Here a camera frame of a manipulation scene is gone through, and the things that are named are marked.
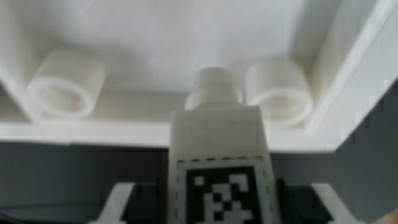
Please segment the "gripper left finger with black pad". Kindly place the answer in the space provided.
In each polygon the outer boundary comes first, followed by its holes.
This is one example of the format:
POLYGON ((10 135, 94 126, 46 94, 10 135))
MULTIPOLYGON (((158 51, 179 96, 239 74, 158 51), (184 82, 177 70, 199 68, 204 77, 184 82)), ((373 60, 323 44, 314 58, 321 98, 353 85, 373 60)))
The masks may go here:
POLYGON ((165 224, 161 185, 154 182, 117 182, 97 217, 87 224, 165 224))

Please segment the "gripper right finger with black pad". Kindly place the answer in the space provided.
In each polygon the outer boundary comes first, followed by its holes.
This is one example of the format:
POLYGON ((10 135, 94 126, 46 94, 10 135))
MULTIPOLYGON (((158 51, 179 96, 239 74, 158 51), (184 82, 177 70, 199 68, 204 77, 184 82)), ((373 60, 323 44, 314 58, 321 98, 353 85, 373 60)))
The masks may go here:
POLYGON ((277 199, 282 224, 366 224, 353 217, 328 184, 287 185, 279 179, 277 199))

